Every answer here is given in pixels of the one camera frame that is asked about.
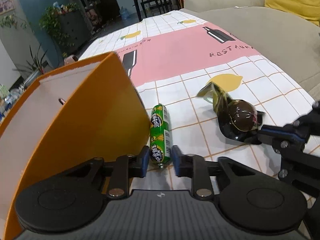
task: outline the floor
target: floor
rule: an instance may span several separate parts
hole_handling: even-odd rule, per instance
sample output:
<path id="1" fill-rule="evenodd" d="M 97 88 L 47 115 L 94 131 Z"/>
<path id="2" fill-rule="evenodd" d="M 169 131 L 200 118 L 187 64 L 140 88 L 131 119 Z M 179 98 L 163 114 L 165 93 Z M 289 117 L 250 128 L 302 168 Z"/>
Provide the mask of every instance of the floor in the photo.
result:
<path id="1" fill-rule="evenodd" d="M 96 33 L 91 40 L 88 41 L 77 53 L 77 57 L 80 58 L 81 55 L 85 52 L 85 50 L 98 38 L 108 35 L 114 31 L 120 30 L 132 24 L 138 23 L 138 15 L 136 13 L 131 14 L 129 19 L 123 21 L 121 18 L 113 22 L 112 24 L 104 27 L 100 32 Z"/>

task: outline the black bottle print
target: black bottle print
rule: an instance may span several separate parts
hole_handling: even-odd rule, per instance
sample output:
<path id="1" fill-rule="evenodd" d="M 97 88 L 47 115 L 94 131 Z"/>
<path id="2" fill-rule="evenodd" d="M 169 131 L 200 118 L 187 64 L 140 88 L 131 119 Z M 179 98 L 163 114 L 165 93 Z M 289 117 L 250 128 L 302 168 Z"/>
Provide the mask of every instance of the black bottle print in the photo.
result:
<path id="1" fill-rule="evenodd" d="M 232 38 L 231 36 L 225 34 L 224 32 L 222 32 L 220 30 L 213 30 L 209 27 L 203 27 L 203 28 L 207 31 L 208 35 L 215 38 L 220 43 L 225 43 L 227 41 L 235 41 L 234 38 Z"/>
<path id="2" fill-rule="evenodd" d="M 129 77 L 131 76 L 133 67 L 137 63 L 137 53 L 138 51 L 134 50 L 124 54 L 123 56 L 122 64 L 124 66 L 124 69 L 127 71 Z"/>

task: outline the potted plant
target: potted plant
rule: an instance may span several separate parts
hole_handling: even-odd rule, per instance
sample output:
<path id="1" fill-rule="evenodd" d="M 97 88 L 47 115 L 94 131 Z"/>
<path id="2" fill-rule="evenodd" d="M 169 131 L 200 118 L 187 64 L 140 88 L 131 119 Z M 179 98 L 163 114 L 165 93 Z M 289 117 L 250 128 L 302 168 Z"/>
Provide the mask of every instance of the potted plant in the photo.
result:
<path id="1" fill-rule="evenodd" d="M 39 45 L 37 54 L 35 56 L 33 56 L 32 50 L 31 50 L 31 46 L 29 46 L 30 55 L 31 55 L 31 58 L 33 60 L 32 64 L 29 61 L 26 60 L 26 62 L 28 63 L 28 66 L 24 66 L 23 69 L 18 68 L 18 67 L 17 67 L 17 69 L 13 69 L 14 71 L 30 73 L 28 78 L 23 83 L 24 87 L 28 87 L 38 76 L 44 74 L 43 59 L 44 59 L 44 56 L 45 56 L 45 54 L 47 53 L 48 50 L 46 50 L 44 52 L 44 54 L 41 56 L 41 58 L 40 58 L 39 57 L 40 47 L 41 47 L 41 44 Z"/>
<path id="2" fill-rule="evenodd" d="M 45 9 L 39 20 L 40 28 L 44 29 L 60 48 L 72 47 L 74 43 L 69 41 L 70 35 L 63 32 L 59 16 L 62 15 L 62 11 L 66 14 L 77 10 L 79 10 L 79 6 L 76 3 L 68 3 L 61 8 L 56 2 L 54 6 Z"/>

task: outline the orange plastic panel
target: orange plastic panel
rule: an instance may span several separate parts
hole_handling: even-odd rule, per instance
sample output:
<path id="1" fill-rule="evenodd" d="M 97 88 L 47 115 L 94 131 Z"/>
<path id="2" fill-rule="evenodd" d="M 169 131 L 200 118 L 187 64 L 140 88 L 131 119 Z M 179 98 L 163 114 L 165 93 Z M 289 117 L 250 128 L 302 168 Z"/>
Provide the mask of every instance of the orange plastic panel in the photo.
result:
<path id="1" fill-rule="evenodd" d="M 48 128 L 28 162 L 15 196 L 34 183 L 93 157 L 115 161 L 124 154 L 138 154 L 148 140 L 149 126 L 148 114 L 121 61 L 110 53 L 67 100 Z M 14 201 L 15 197 L 5 240 L 21 232 Z"/>

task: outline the white grid tablecloth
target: white grid tablecloth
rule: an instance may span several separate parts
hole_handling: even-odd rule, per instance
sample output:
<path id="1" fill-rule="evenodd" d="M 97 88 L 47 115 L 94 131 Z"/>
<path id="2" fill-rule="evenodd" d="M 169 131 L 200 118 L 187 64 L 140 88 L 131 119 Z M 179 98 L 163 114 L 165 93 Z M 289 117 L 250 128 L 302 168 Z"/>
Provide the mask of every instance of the white grid tablecloth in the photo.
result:
<path id="1" fill-rule="evenodd" d="M 184 20 L 195 22 L 177 24 Z M 204 23 L 206 21 L 180 11 L 147 18 L 97 39 L 80 59 L 123 48 L 145 37 Z M 136 37 L 121 39 L 137 31 L 140 31 L 140 34 Z M 225 73 L 243 77 L 240 86 L 229 94 L 233 99 L 246 100 L 257 110 L 265 112 L 264 124 L 283 126 L 308 113 L 312 108 L 313 98 L 281 68 L 262 55 L 240 57 L 226 64 L 148 82 L 137 87 L 137 91 L 149 115 L 152 108 L 159 103 L 167 107 L 171 120 L 172 144 L 178 145 L 184 154 L 201 155 L 207 161 L 216 161 L 220 156 L 227 156 L 275 177 L 280 170 L 281 156 L 268 145 L 244 145 L 225 138 L 220 132 L 212 105 L 195 97 L 210 78 Z M 320 156 L 319 146 L 320 138 L 311 136 L 305 152 Z M 214 178 L 212 182 L 217 193 Z M 146 177 L 135 178 L 131 188 L 190 189 L 191 179 L 176 177 L 172 165 L 160 170 L 150 163 Z M 314 199 L 306 194 L 305 197 L 311 205 Z"/>

